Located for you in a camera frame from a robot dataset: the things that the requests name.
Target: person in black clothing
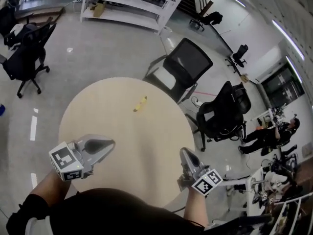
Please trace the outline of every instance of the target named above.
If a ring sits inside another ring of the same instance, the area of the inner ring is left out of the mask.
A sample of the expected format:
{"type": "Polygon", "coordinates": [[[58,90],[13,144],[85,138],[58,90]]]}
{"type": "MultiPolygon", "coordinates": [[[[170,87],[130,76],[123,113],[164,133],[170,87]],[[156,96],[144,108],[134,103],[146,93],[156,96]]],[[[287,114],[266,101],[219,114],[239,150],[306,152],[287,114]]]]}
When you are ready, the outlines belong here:
{"type": "Polygon", "coordinates": [[[256,130],[250,133],[244,143],[256,140],[250,146],[238,146],[242,154],[248,154],[266,146],[275,148],[278,144],[288,141],[300,126],[300,121],[296,117],[290,123],[282,123],[273,129],[256,130]]]}
{"type": "Polygon", "coordinates": [[[117,189],[91,189],[64,200],[69,186],[51,171],[9,218],[9,235],[198,234],[208,226],[205,197],[193,188],[183,218],[117,189]]]}

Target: cardboard box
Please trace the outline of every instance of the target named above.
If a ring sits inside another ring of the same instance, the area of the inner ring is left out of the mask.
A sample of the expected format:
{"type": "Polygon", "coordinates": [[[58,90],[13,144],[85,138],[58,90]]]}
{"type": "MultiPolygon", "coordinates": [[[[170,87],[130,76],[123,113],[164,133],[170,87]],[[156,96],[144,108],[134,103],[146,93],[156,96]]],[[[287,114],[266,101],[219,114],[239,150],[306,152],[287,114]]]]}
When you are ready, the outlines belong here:
{"type": "Polygon", "coordinates": [[[95,18],[98,18],[98,17],[100,17],[102,15],[102,13],[104,11],[104,8],[105,8],[105,5],[106,5],[105,3],[106,2],[104,2],[104,3],[97,3],[96,4],[96,7],[95,7],[95,9],[93,11],[93,16],[95,18]]]}

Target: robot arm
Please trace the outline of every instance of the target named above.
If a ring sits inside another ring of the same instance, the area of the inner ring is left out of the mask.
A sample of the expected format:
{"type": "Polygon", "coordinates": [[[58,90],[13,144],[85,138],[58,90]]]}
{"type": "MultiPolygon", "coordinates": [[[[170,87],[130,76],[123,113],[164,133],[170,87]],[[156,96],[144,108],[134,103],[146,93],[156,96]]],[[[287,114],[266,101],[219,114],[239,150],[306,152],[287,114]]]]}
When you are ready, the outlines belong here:
{"type": "Polygon", "coordinates": [[[100,135],[85,135],[70,143],[63,142],[49,151],[51,163],[63,181],[87,178],[95,163],[115,148],[115,141],[100,135]]]}
{"type": "Polygon", "coordinates": [[[223,180],[215,169],[203,162],[188,148],[182,148],[179,152],[182,166],[182,175],[178,179],[180,190],[192,187],[206,196],[223,180]]]}

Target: window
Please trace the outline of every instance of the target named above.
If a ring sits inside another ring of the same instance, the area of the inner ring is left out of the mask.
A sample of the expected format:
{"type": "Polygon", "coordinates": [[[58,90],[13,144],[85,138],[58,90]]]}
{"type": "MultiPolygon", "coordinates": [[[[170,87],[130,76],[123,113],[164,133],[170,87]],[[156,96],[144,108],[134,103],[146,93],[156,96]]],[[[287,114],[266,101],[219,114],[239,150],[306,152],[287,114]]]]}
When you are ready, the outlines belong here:
{"type": "Polygon", "coordinates": [[[262,86],[272,107],[290,104],[304,94],[296,74],[288,63],[262,82],[262,86]]]}

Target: black shirt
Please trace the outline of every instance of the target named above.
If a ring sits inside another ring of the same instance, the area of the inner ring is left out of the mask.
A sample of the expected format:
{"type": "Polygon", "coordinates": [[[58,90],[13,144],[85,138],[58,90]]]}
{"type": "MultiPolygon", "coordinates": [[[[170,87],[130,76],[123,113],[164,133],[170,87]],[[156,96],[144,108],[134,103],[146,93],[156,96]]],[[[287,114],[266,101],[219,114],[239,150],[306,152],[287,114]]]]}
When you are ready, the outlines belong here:
{"type": "Polygon", "coordinates": [[[283,123],[278,127],[280,139],[275,137],[275,128],[270,129],[264,140],[267,145],[276,146],[290,140],[292,136],[292,130],[288,128],[289,123],[283,123]]]}
{"type": "Polygon", "coordinates": [[[51,208],[31,194],[7,223],[10,235],[25,234],[32,217],[50,216],[54,235],[78,234],[197,234],[203,228],[163,208],[116,189],[92,189],[72,196],[51,208]]]}

